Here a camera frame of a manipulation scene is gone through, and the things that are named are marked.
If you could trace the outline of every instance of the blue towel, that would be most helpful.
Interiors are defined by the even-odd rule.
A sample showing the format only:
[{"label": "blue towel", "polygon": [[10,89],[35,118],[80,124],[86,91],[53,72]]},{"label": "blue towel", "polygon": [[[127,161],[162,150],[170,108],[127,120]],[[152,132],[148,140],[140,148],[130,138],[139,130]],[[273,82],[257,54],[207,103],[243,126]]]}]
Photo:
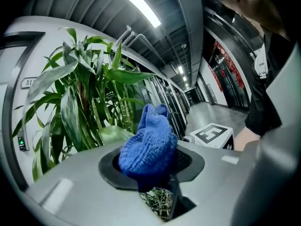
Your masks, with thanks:
[{"label": "blue towel", "polygon": [[139,191],[148,191],[162,183],[175,160],[177,137],[169,124],[166,105],[144,107],[138,132],[120,150],[121,172],[135,179]]}]

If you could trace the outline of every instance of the floor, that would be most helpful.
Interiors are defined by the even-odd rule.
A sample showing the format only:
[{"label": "floor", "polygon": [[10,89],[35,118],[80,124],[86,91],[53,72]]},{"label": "floor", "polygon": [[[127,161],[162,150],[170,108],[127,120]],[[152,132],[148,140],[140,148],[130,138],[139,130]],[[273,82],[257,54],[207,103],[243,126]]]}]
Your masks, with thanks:
[{"label": "floor", "polygon": [[219,105],[201,102],[190,107],[186,115],[186,135],[210,123],[233,128],[234,137],[245,127],[247,114],[228,109]]}]

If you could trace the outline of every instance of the number label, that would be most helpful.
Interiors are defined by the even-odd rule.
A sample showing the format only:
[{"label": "number label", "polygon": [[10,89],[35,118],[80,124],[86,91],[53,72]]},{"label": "number label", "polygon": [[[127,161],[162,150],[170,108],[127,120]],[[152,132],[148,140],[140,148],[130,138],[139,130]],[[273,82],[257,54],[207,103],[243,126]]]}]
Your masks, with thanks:
[{"label": "number label", "polygon": [[21,83],[21,89],[29,89],[37,77],[24,78]]}]

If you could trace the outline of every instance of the black shirt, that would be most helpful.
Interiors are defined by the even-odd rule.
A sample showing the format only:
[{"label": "black shirt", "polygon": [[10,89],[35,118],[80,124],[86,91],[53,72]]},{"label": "black shirt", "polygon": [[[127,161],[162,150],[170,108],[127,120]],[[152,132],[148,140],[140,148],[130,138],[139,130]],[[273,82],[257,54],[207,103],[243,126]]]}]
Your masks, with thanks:
[{"label": "black shirt", "polygon": [[250,112],[245,121],[246,127],[262,136],[269,129],[279,127],[281,120],[274,105],[266,93],[266,88],[273,82],[291,54],[294,44],[282,36],[265,32],[264,44],[268,63],[268,75],[261,80],[253,68],[255,77],[252,85]]}]

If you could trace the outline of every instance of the ceiling light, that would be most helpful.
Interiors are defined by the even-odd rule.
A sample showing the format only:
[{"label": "ceiling light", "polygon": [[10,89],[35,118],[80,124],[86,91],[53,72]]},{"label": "ceiling light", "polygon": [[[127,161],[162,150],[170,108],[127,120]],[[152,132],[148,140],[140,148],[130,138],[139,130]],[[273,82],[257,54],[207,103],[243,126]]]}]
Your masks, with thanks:
[{"label": "ceiling light", "polygon": [[152,11],[149,5],[144,0],[130,0],[142,13],[143,15],[150,21],[150,23],[157,28],[161,22]]},{"label": "ceiling light", "polygon": [[184,73],[182,66],[179,66],[179,67],[178,67],[178,70],[180,71],[180,74],[183,74],[183,73]]}]

